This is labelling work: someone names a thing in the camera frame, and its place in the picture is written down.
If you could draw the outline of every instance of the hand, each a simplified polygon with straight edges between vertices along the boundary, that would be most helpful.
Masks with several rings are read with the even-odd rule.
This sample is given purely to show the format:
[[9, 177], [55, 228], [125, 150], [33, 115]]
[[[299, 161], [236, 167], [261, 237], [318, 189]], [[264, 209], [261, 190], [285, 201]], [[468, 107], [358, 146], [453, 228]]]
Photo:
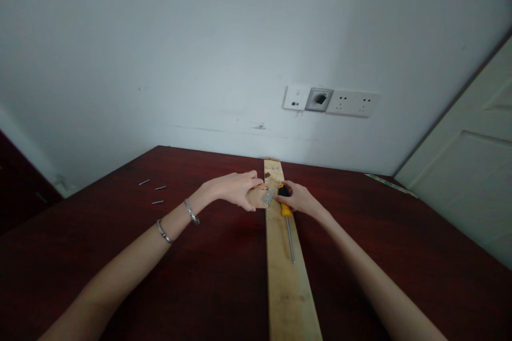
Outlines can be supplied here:
[[246, 199], [247, 191], [253, 186], [263, 184], [263, 180], [257, 178], [255, 170], [246, 173], [231, 173], [226, 176], [214, 178], [204, 183], [214, 196], [214, 199], [222, 199], [232, 204], [241, 206], [248, 212], [255, 212]]
[[276, 196], [277, 202], [282, 202], [292, 209], [306, 213], [313, 218], [318, 218], [319, 214], [325, 210], [305, 186], [295, 184], [292, 181], [283, 181], [283, 184], [288, 188], [290, 197]]

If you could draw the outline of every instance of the wrist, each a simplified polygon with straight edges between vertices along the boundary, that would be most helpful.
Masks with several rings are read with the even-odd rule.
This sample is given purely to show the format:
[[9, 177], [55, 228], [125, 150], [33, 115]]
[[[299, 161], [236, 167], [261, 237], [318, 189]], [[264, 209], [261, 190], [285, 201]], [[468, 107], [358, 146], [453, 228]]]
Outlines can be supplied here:
[[209, 204], [217, 200], [214, 190], [208, 185], [203, 184], [196, 190], [189, 198], [190, 207], [194, 214], [199, 214], [201, 210], [206, 208]]
[[327, 209], [320, 207], [313, 214], [313, 218], [321, 225], [324, 225], [332, 216]]

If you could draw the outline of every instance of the screwdriver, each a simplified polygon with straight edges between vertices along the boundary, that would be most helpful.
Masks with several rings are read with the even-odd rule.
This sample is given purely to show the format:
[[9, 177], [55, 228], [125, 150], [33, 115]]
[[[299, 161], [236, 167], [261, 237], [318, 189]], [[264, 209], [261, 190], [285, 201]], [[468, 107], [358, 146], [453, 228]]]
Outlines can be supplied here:
[[[277, 194], [279, 196], [283, 196], [283, 197], [290, 197], [288, 188], [284, 184], [279, 185]], [[292, 216], [292, 211], [290, 210], [290, 207], [284, 203], [281, 203], [281, 215], [283, 217], [286, 217], [286, 225], [288, 226], [288, 239], [290, 240], [290, 251], [292, 253], [292, 262], [295, 264], [295, 255], [293, 254], [292, 234], [290, 233], [290, 221], [288, 220], [288, 217]]]

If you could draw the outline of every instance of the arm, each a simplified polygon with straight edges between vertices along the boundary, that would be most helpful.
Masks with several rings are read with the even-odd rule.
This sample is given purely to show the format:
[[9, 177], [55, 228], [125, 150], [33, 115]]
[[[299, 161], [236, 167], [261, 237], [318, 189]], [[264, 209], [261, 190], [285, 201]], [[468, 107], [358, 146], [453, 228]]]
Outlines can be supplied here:
[[[217, 199], [255, 211], [245, 196], [250, 188], [263, 183], [256, 176], [253, 170], [243, 174], [232, 173], [204, 183], [189, 197], [192, 211], [198, 215]], [[174, 241], [190, 221], [190, 215], [182, 203], [162, 218], [161, 225], [167, 236]], [[89, 281], [40, 340], [97, 340], [123, 300], [158, 264], [170, 247], [160, 235], [156, 224], [150, 227]]]
[[277, 196], [276, 200], [310, 215], [327, 231], [393, 340], [446, 340], [304, 186], [284, 183], [291, 196]]

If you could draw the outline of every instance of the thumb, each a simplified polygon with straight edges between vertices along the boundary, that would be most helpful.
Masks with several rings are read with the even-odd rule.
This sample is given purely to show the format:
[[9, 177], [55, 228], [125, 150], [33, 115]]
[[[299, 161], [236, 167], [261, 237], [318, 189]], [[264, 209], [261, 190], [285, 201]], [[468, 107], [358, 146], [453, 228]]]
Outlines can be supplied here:
[[283, 204], [286, 204], [288, 206], [290, 206], [291, 199], [292, 199], [291, 197], [276, 196], [276, 201], [277, 202], [282, 202]]

